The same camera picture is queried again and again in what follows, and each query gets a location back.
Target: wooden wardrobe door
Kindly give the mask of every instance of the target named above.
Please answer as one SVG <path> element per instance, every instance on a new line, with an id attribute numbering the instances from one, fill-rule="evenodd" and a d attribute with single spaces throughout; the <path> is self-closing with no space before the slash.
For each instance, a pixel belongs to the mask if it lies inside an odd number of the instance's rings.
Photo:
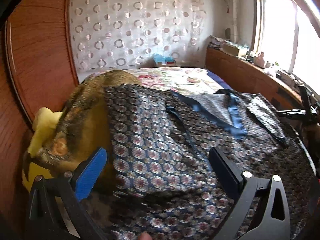
<path id="1" fill-rule="evenodd" d="M 31 122 L 41 107 L 61 111 L 78 84 L 68 8 L 69 0 L 22 0 L 7 21 L 10 72 Z"/>
<path id="2" fill-rule="evenodd" d="M 21 167 L 32 132 L 5 71 L 3 33 L 0 32 L 0 212 L 11 228 L 22 234 L 28 192 L 22 185 Z"/>

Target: metal screw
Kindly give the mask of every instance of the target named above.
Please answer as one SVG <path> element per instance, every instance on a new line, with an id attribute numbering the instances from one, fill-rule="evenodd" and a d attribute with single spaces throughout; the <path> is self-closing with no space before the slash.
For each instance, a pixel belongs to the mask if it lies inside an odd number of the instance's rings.
<path id="1" fill-rule="evenodd" d="M 245 176 L 246 178 L 251 178 L 251 177 L 252 177 L 252 174 L 251 174 L 251 172 L 249 172 L 249 171 L 244 171 L 244 172 L 243 172 L 243 176 Z"/>
<path id="2" fill-rule="evenodd" d="M 278 182 L 281 181 L 281 178 L 279 175 L 273 175 L 273 179 Z"/>
<path id="3" fill-rule="evenodd" d="M 41 179 L 42 179 L 42 176 L 41 175 L 37 175 L 36 177 L 35 177 L 35 181 L 41 181 Z"/>
<path id="4" fill-rule="evenodd" d="M 66 171 L 66 172 L 63 174 L 63 176 L 64 176 L 65 178 L 70 178 L 70 177 L 72 176 L 72 172 L 71 172 L 71 171 Z"/>

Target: pink figurine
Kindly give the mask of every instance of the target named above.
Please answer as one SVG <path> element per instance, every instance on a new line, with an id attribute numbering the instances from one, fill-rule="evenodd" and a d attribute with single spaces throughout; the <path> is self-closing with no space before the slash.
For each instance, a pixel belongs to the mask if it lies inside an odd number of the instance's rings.
<path id="1" fill-rule="evenodd" d="M 258 67 L 264 68 L 264 52 L 260 52 L 257 57 L 254 57 L 253 63 Z"/>

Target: floral bedspread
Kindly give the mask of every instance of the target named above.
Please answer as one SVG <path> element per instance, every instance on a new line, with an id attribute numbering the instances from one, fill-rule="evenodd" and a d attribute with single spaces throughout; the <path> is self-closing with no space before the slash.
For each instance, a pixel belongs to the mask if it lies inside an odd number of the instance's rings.
<path id="1" fill-rule="evenodd" d="M 172 89 L 183 95 L 213 94 L 222 88 L 202 68 L 140 68 L 125 70 L 138 77 L 142 85 L 166 91 Z"/>

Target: blue bedsheet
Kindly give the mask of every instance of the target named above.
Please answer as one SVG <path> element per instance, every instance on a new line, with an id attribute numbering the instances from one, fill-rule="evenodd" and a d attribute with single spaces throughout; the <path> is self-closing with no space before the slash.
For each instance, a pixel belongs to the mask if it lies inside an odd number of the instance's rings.
<path id="1" fill-rule="evenodd" d="M 216 74 L 212 73 L 211 71 L 208 71 L 208 76 L 211 77 L 215 82 L 217 82 L 220 86 L 222 86 L 225 89 L 232 89 L 225 81 L 217 76 Z"/>

